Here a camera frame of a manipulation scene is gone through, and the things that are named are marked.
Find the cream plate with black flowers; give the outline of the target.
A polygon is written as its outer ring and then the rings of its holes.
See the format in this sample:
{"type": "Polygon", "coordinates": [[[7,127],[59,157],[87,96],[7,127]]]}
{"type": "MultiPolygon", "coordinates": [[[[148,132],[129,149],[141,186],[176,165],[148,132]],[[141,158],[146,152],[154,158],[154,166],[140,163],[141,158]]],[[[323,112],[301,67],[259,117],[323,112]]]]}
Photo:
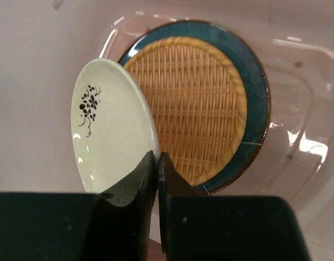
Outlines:
{"type": "Polygon", "coordinates": [[[111,194],[118,207],[135,203],[135,235],[149,238],[160,150],[142,91],[120,64],[104,58],[81,70],[73,90],[71,133],[86,192],[111,194]]]}

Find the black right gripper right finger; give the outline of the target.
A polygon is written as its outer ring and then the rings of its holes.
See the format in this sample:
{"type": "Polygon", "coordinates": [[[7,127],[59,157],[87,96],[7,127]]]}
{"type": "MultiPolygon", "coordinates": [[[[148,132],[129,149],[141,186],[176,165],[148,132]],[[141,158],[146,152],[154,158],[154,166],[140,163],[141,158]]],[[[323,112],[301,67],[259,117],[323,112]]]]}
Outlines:
{"type": "Polygon", "coordinates": [[[289,204],[276,196],[206,196],[159,160],[161,247],[167,260],[310,260],[289,204]]]}

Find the dark teal round plate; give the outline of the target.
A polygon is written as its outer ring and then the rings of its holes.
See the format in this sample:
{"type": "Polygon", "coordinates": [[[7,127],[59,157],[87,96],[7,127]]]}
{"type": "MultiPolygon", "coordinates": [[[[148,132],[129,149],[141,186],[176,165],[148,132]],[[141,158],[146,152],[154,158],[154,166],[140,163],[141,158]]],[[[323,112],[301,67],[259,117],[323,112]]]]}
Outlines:
{"type": "Polygon", "coordinates": [[[197,38],[217,47],[237,68],[247,95],[247,122],[237,152],[216,176],[203,184],[191,185],[198,192],[210,195],[236,181],[257,157],[269,124],[268,81],[256,54],[238,35],[217,24],[205,21],[178,21],[159,26],[132,44],[121,56],[119,63],[124,67],[124,62],[146,45],[173,36],[197,38]]]}

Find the woven bamboo round plate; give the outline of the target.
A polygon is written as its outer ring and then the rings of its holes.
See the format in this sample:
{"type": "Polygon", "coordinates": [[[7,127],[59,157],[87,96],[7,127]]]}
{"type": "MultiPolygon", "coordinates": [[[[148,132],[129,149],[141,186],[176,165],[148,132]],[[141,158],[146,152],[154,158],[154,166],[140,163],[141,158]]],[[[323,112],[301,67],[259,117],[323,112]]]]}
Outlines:
{"type": "Polygon", "coordinates": [[[151,109],[160,148],[196,186],[220,173],[237,152],[247,95],[233,62],[214,45],[173,36],[124,62],[151,109]]]}

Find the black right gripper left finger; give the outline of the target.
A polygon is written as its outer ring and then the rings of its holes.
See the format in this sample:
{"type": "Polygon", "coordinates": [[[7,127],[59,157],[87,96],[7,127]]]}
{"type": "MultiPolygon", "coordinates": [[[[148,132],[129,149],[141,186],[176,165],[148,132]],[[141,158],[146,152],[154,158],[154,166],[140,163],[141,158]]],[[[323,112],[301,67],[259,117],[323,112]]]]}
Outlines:
{"type": "Polygon", "coordinates": [[[146,260],[152,152],[99,194],[0,192],[0,260],[146,260]]]}

